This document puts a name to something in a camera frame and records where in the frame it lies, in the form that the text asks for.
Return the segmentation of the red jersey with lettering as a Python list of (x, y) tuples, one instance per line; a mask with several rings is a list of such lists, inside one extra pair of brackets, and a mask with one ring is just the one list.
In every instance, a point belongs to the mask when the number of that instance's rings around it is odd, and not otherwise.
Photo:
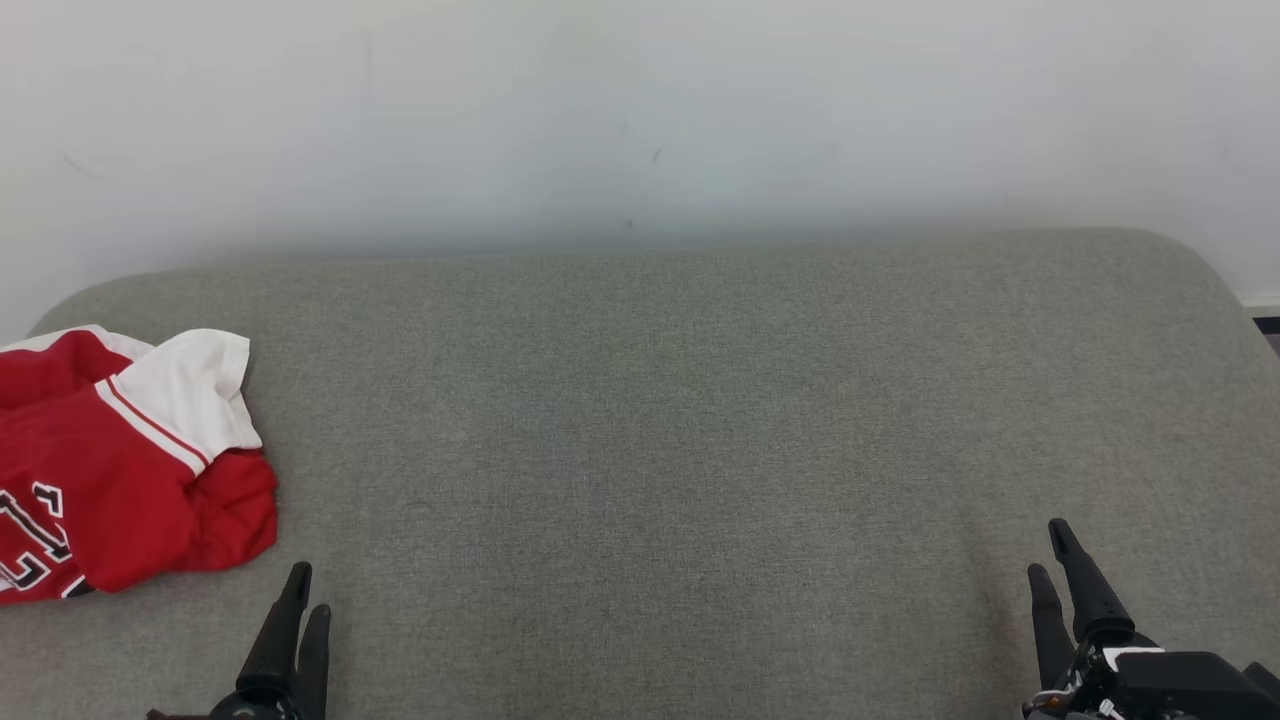
[(221, 571), (276, 542), (242, 392), (251, 343), (182, 332), (74, 395), (0, 414), (0, 607)]

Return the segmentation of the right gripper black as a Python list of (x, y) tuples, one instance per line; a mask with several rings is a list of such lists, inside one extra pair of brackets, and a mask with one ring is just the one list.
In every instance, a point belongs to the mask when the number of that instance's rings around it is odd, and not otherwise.
[(1085, 551), (1068, 521), (1050, 520), (1053, 555), (1068, 580), (1074, 618), (1065, 626), (1062, 603), (1044, 566), (1027, 569), (1030, 587), (1030, 618), (1041, 692), (1021, 706), (1021, 720), (1121, 720), (1119, 705), (1110, 698), (1114, 670), (1094, 644), (1124, 644), (1135, 633), (1135, 623)]

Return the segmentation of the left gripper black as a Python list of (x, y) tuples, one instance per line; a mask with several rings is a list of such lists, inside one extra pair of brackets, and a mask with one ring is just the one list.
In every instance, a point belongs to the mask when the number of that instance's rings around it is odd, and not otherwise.
[(237, 676), (237, 691), (220, 700), (207, 720), (326, 720), (329, 605), (312, 609), (300, 641), (312, 573), (310, 562), (292, 566)]

